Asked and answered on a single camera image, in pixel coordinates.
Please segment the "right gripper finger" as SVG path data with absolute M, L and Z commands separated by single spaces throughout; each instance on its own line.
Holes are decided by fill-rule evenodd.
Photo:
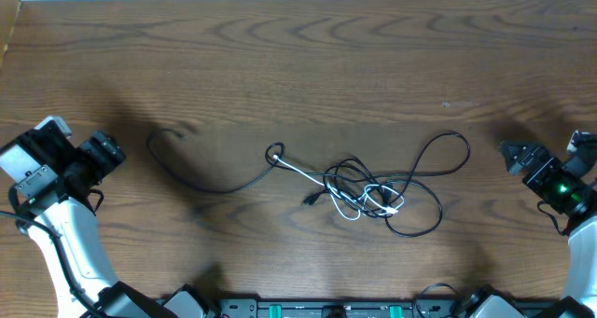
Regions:
M 499 145 L 500 153 L 504 158 L 517 158 L 529 149 L 539 147 L 539 143 L 522 141 L 502 141 Z
M 516 176 L 526 169 L 526 166 L 521 163 L 523 156 L 521 155 L 504 155 L 506 168 L 509 174 Z

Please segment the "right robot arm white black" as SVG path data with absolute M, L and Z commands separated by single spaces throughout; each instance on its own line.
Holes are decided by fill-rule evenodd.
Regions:
M 594 317 L 596 315 L 596 184 L 583 177 L 596 165 L 596 136 L 575 131 L 560 160 L 538 143 L 500 145 L 510 174 L 523 173 L 522 182 L 539 198 L 537 209 L 549 206 L 568 221 L 564 229 L 549 215 L 568 242 L 570 264 L 562 298 L 538 317 Z

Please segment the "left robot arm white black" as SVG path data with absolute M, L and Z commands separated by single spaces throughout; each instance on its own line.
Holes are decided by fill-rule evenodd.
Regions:
M 148 297 L 116 275 L 100 240 L 89 197 L 126 158 L 97 131 L 79 146 L 58 117 L 49 117 L 1 149 L 13 180 L 7 217 L 35 242 L 49 269 L 61 317 L 205 317 L 188 286 L 164 300 Z

